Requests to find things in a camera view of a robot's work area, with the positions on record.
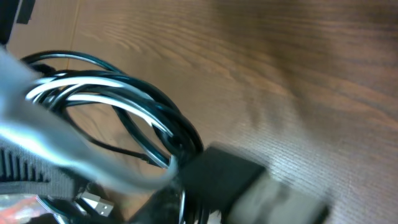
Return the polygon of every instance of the black cable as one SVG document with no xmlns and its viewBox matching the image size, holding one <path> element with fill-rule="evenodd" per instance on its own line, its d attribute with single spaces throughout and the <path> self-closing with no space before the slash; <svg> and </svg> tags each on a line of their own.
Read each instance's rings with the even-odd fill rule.
<svg viewBox="0 0 398 224">
<path fill-rule="evenodd" d="M 153 100 L 144 99 L 138 96 L 136 93 L 126 91 L 120 88 L 111 88 L 107 86 L 98 85 L 72 85 L 64 86 L 63 88 L 56 88 L 43 92 L 40 97 L 37 98 L 37 103 L 42 104 L 49 110 L 53 111 L 65 121 L 69 122 L 77 131 L 93 144 L 103 147 L 107 150 L 119 152 L 129 156 L 138 157 L 142 160 L 147 161 L 150 164 L 156 164 L 155 161 L 150 159 L 147 154 L 141 154 L 138 152 L 128 151 L 119 147 L 110 146 L 104 142 L 101 142 L 88 133 L 84 132 L 75 122 L 72 120 L 67 112 L 67 108 L 71 106 L 87 105 L 94 102 L 91 101 L 67 101 L 67 98 L 77 93 L 90 93 L 96 95 L 103 95 L 111 98 L 117 98 L 120 101 L 129 100 L 134 106 L 142 109 L 145 113 L 148 113 L 154 119 L 164 124 L 173 134 L 172 136 L 159 128 L 153 127 L 157 137 L 160 139 L 162 144 L 165 146 L 171 154 L 176 156 L 180 166 L 184 166 L 189 163 L 195 156 L 203 152 L 203 143 L 192 124 L 187 118 L 185 118 L 173 101 L 162 93 L 155 86 L 145 81 L 129 77 L 120 69 L 105 62 L 94 56 L 72 52 L 67 50 L 52 50 L 47 52 L 39 52 L 30 56 L 22 58 L 22 61 L 33 66 L 38 61 L 48 58 L 74 58 L 83 60 L 86 62 L 93 63 L 104 70 L 58 70 L 45 73 L 44 76 L 53 78 L 53 80 L 61 80 L 63 78 L 71 77 L 103 77 L 113 79 L 119 82 L 123 82 L 130 86 L 137 88 L 138 90 L 149 95 Z M 124 109 L 113 106 L 113 110 L 117 114 L 118 118 L 126 128 L 128 133 L 134 138 L 136 142 L 148 153 L 151 153 L 158 161 L 164 164 L 169 163 L 167 155 L 159 149 L 153 142 L 151 142 L 138 128 L 134 121 L 129 116 L 128 112 Z M 187 195 L 185 201 L 185 221 L 187 224 L 192 224 L 198 219 L 199 224 L 207 223 L 209 210 L 201 205 L 197 200 Z"/>
</svg>

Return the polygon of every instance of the coiled cable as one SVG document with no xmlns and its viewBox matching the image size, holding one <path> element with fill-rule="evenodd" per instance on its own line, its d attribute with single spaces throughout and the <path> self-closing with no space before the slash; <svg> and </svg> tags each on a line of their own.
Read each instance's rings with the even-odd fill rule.
<svg viewBox="0 0 398 224">
<path fill-rule="evenodd" d="M 25 97 L 26 100 L 44 106 L 69 122 L 93 144 L 167 168 L 170 156 L 142 133 L 129 116 L 129 113 L 132 113 L 152 126 L 166 150 L 178 159 L 180 167 L 203 151 L 203 144 L 195 128 L 170 98 L 155 86 L 126 75 L 108 62 L 80 52 L 66 50 L 39 52 L 22 58 L 22 61 L 34 66 L 38 61 L 49 58 L 73 58 L 105 69 L 59 70 L 45 73 Z M 84 132 L 67 112 L 68 107 L 92 103 L 111 105 L 123 126 L 145 154 L 121 149 L 95 139 Z M 199 219 L 199 224 L 207 222 L 209 211 L 189 195 L 184 207 L 189 208 L 184 213 L 184 217 L 190 217 L 186 218 L 186 223 L 191 224 L 196 218 Z"/>
</svg>

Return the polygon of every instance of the wooden desk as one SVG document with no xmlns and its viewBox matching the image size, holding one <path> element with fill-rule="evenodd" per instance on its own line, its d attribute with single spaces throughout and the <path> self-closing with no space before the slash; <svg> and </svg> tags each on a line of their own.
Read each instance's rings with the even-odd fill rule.
<svg viewBox="0 0 398 224">
<path fill-rule="evenodd" d="M 35 10 L 43 0 L 37 2 Z M 76 25 L 62 30 L 62 36 L 73 34 L 70 48 L 159 87 L 205 144 L 218 141 L 245 150 L 269 162 L 276 177 L 328 195 L 334 201 L 328 223 L 397 222 L 398 3 L 69 4 L 75 4 L 76 19 L 74 13 L 63 15 L 64 7 L 52 10 L 65 16 L 59 24 Z M 54 48 L 29 41 L 43 50 Z M 87 68 L 74 61 L 68 66 Z M 97 137 L 138 150 L 105 106 L 76 110 L 76 118 Z M 139 207 L 121 200 L 127 215 Z"/>
</svg>

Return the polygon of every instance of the gray object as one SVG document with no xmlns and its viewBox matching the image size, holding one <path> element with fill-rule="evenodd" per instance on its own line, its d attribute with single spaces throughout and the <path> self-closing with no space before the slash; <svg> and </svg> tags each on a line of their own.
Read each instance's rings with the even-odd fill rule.
<svg viewBox="0 0 398 224">
<path fill-rule="evenodd" d="M 234 203 L 228 224 L 316 224 L 327 204 L 262 174 Z"/>
</svg>

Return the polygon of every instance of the wooden table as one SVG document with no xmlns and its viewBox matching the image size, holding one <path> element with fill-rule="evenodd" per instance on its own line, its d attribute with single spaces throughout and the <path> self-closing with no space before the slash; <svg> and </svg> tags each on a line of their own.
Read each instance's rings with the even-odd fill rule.
<svg viewBox="0 0 398 224">
<path fill-rule="evenodd" d="M 278 179 L 331 198 L 328 223 L 397 223 L 398 2 L 36 2 L 12 37 L 16 55 L 103 58 L 169 95 L 206 145 L 241 149 Z M 140 150 L 107 106 L 74 112 L 96 137 Z M 146 196 L 116 198 L 131 215 Z"/>
</svg>

